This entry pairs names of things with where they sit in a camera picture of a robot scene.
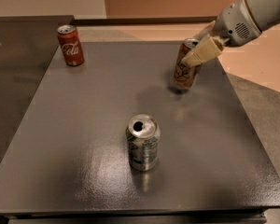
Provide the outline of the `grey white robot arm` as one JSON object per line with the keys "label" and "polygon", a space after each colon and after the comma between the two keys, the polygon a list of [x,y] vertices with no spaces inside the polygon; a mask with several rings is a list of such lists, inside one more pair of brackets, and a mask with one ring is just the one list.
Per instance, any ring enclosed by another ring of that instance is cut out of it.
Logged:
{"label": "grey white robot arm", "polygon": [[201,30],[199,43],[182,63],[194,67],[219,56],[225,47],[241,47],[280,23],[280,0],[237,0]]}

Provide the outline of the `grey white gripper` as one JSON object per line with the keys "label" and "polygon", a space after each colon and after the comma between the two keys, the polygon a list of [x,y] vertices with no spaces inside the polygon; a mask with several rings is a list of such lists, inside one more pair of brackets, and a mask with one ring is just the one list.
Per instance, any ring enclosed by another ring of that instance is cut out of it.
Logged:
{"label": "grey white gripper", "polygon": [[[206,36],[213,31],[218,36]],[[226,7],[216,21],[208,23],[194,36],[201,41],[181,62],[189,67],[206,63],[222,53],[223,39],[226,40],[227,47],[241,47],[261,34],[262,31],[256,24],[246,0],[237,0]]]}

